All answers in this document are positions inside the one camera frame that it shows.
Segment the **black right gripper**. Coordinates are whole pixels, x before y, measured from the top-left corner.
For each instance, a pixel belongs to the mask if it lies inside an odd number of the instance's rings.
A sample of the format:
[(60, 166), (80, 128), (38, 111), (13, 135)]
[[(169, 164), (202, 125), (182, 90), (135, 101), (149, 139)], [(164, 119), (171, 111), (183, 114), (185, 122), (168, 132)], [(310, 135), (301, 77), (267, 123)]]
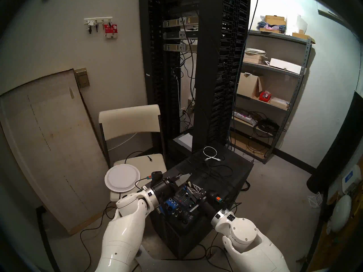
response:
[(193, 185), (193, 189), (198, 194), (205, 194), (202, 200), (202, 212), (204, 215), (216, 215), (220, 210), (227, 209), (227, 203), (215, 190), (205, 191), (203, 188)]

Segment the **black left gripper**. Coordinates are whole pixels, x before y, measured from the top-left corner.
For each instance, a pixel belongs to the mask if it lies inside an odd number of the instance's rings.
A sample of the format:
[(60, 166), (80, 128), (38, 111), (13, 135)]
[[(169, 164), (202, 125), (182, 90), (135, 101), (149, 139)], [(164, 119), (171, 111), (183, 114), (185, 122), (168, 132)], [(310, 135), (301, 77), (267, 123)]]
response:
[[(157, 201), (165, 201), (167, 198), (173, 197), (179, 190), (181, 183), (188, 181), (190, 174), (180, 174), (176, 177), (167, 177), (155, 185), (153, 185), (153, 192), (157, 198)], [(200, 196), (200, 188), (191, 182), (186, 183), (188, 191), (193, 195)]]

